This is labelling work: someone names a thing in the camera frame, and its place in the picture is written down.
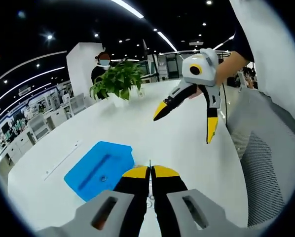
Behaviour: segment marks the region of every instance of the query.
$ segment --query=green leaves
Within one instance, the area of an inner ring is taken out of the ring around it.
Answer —
[[[101,81],[96,78],[94,85],[89,89],[89,93],[91,95],[93,92],[94,98],[97,93],[101,93],[106,98],[107,93],[114,93],[122,99],[129,100],[131,87],[136,86],[140,90],[142,75],[139,65],[127,60],[122,61],[98,77],[101,78]]]
[[[130,93],[128,88],[125,88],[120,92],[120,97],[124,100],[129,100],[129,96],[130,96]]]

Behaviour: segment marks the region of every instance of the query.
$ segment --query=potted plant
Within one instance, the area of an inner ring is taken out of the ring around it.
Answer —
[[[138,64],[128,60],[121,61],[95,79],[89,90],[90,95],[93,94],[95,98],[97,93],[101,93],[105,98],[111,97],[117,107],[122,107],[128,102],[132,87],[136,86],[140,91],[142,75]]]

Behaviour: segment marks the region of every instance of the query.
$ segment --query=white pillar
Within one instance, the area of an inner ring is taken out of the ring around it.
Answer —
[[[92,70],[96,66],[95,56],[103,51],[101,43],[78,43],[67,55],[68,71],[74,95],[84,94],[86,106],[95,103],[89,96],[93,85]]]
[[[155,54],[149,54],[149,55],[147,56],[147,64],[148,64],[148,70],[149,70],[149,73],[150,73],[150,74],[156,73],[155,67],[157,68],[157,71],[158,71],[157,55],[155,55]]]

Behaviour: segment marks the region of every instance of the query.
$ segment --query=cable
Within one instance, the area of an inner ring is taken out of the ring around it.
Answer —
[[[224,83],[222,83],[222,86],[223,86],[224,100],[225,100],[225,117],[226,117],[226,120],[225,120],[225,126],[226,126],[226,128],[227,128],[227,104],[226,104],[226,94],[225,94]]]

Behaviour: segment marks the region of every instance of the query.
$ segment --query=white tabletop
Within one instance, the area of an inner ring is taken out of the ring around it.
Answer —
[[[204,96],[152,120],[158,104],[177,84],[176,80],[144,84],[144,98],[130,100],[125,108],[115,108],[108,100],[96,103],[33,146],[8,176],[8,194],[30,226],[35,230],[61,226],[74,217],[84,201],[64,176],[97,142],[107,141],[130,145],[136,164],[148,165],[151,160],[152,165],[176,170],[189,189],[198,189],[225,209],[228,220],[246,227],[242,167],[222,119],[211,144],[206,144]],[[140,236],[150,236],[151,231],[154,236],[159,232],[153,208],[147,211]]]

